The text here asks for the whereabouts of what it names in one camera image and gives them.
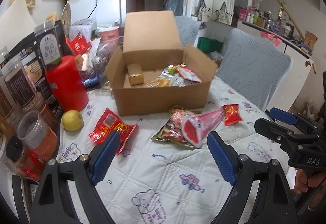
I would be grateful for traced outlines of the right hand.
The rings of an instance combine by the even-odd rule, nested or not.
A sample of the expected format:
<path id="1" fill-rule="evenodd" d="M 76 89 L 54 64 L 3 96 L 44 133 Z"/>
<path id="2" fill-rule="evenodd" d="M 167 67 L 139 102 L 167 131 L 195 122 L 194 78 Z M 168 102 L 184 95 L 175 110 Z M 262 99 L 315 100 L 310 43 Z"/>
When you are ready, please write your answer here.
<path id="1" fill-rule="evenodd" d="M 316 188 L 319 184 L 325 185 L 325 172 L 319 173 L 308 178 L 306 172 L 302 169 L 296 170 L 295 184 L 293 192 L 295 194 L 305 193 L 308 188 Z"/>

